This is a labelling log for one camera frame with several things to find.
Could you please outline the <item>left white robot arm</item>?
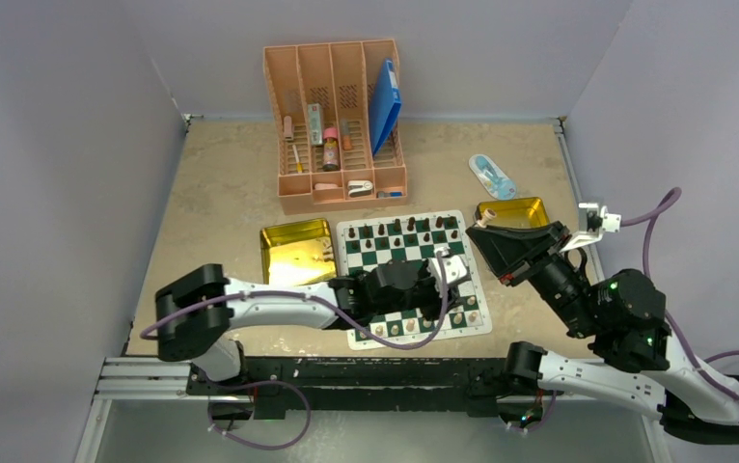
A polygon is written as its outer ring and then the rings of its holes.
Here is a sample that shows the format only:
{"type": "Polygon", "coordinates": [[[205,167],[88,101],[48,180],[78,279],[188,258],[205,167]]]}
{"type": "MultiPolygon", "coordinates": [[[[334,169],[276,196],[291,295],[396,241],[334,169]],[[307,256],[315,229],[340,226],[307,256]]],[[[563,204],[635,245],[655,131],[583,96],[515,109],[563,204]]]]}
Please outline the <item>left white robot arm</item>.
{"type": "Polygon", "coordinates": [[[159,360],[189,361],[223,394],[234,395],[247,385],[248,369],[242,346],[224,338],[231,330],[353,328],[371,337],[375,318],[407,311],[438,324],[470,279],[463,259],[452,255],[391,261],[304,286],[229,279],[221,265],[207,264],[156,292],[156,320],[140,337],[156,341],[159,360]]]}

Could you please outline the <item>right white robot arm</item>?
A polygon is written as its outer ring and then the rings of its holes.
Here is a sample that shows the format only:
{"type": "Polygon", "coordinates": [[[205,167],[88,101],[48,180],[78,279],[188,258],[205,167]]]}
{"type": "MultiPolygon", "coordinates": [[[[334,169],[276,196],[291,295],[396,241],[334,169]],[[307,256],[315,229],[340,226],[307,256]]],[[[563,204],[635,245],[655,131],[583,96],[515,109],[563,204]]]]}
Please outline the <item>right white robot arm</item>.
{"type": "Polygon", "coordinates": [[[502,367],[518,394],[571,392],[624,406],[664,431],[700,445],[739,445],[739,376],[691,362],[666,320],[666,296],[639,270],[593,284],[588,257],[568,258],[572,237],[560,222],[535,229],[474,225],[467,236],[505,286],[529,283],[570,338],[589,339],[603,363],[586,365],[527,341],[512,343],[502,367]]]}

